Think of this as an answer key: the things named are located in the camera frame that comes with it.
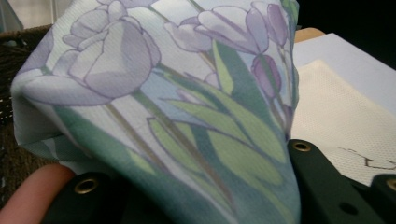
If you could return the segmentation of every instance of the tulip petal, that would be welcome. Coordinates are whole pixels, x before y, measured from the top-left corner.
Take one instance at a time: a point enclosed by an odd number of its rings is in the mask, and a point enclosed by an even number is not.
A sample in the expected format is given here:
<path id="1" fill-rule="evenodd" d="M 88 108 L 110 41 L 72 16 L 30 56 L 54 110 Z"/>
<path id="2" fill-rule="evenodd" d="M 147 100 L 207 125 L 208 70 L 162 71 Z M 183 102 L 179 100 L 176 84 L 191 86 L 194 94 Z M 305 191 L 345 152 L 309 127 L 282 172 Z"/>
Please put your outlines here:
<path id="1" fill-rule="evenodd" d="M 274 98 L 279 93 L 281 77 L 273 58 L 267 55 L 256 57 L 253 60 L 252 73 L 269 98 Z"/>
<path id="2" fill-rule="evenodd" d="M 96 42 L 83 50 L 70 67 L 69 74 L 79 79 L 90 72 L 96 59 L 103 53 L 103 41 Z"/>
<path id="3" fill-rule="evenodd" d="M 247 28 L 254 38 L 257 52 L 265 52 L 268 49 L 267 27 L 263 15 L 256 8 L 247 14 Z"/>
<path id="4" fill-rule="evenodd" d="M 246 53 L 258 54 L 253 36 L 246 25 L 247 12 L 239 7 L 216 7 L 198 15 L 196 31 Z"/>
<path id="5" fill-rule="evenodd" d="M 114 1 L 108 6 L 109 22 L 117 21 L 124 16 L 128 16 L 128 12 L 121 2 Z"/>
<path id="6" fill-rule="evenodd" d="M 255 1 L 251 3 L 252 8 L 256 8 L 262 15 L 267 11 L 267 4 L 263 1 Z"/>
<path id="7" fill-rule="evenodd" d="M 93 35 L 90 38 L 87 38 L 87 39 L 81 41 L 78 44 L 77 49 L 83 51 L 84 49 L 86 49 L 90 45 L 92 45 L 92 44 L 94 44 L 94 43 L 96 43 L 98 41 L 104 40 L 106 38 L 107 34 L 108 34 L 108 31 L 103 31 L 103 32 L 101 32 L 101 33 L 99 33 L 97 35 Z"/>
<path id="8" fill-rule="evenodd" d="M 73 65 L 78 55 L 79 51 L 77 50 L 69 50 L 64 53 L 55 64 L 52 70 L 53 75 L 58 77 L 69 77 L 69 68 Z"/>
<path id="9" fill-rule="evenodd" d="M 63 41 L 65 44 L 73 47 L 73 48 L 78 48 L 78 45 L 84 41 L 84 38 L 75 36 L 75 35 L 65 35 L 63 38 Z"/>
<path id="10" fill-rule="evenodd" d="M 187 25 L 187 24 L 195 25 L 195 26 L 199 25 L 198 18 L 197 17 L 189 17 L 180 23 L 180 25 Z"/>
<path id="11" fill-rule="evenodd" d="M 123 17 L 120 19 L 120 21 L 127 21 L 131 23 L 134 26 L 134 28 L 139 30 L 140 33 L 143 33 L 142 26 L 140 25 L 140 22 L 137 19 L 133 17 Z"/>
<path id="12" fill-rule="evenodd" d="M 274 33 L 271 37 L 278 45 L 283 46 L 288 37 L 288 25 L 286 24 L 285 18 L 278 5 L 270 4 L 267 10 L 269 22 L 274 29 Z"/>
<path id="13" fill-rule="evenodd" d="M 181 49 L 199 52 L 212 48 L 211 38 L 196 32 L 195 24 L 184 24 L 177 27 L 174 23 L 168 22 L 163 27 L 171 34 L 173 40 Z"/>
<path id="14" fill-rule="evenodd" d="M 134 24 L 118 21 L 109 27 L 103 53 L 85 82 L 106 97 L 117 98 L 138 89 L 152 68 L 146 39 Z"/>
<path id="15" fill-rule="evenodd" d="M 100 96 L 94 91 L 67 77 L 37 77 L 22 89 L 28 99 L 51 105 L 102 105 L 111 99 Z"/>
<path id="16" fill-rule="evenodd" d="M 89 38 L 101 32 L 108 25 L 108 14 L 103 10 L 87 12 L 75 21 L 71 34 L 81 38 Z"/>
<path id="17" fill-rule="evenodd" d="M 143 38 L 146 40 L 146 46 L 149 50 L 149 55 L 151 57 L 151 66 L 154 67 L 161 60 L 161 52 L 148 33 L 143 32 Z"/>
<path id="18" fill-rule="evenodd" d="M 108 5 L 101 5 L 101 6 L 97 7 L 96 10 L 108 11 Z"/>

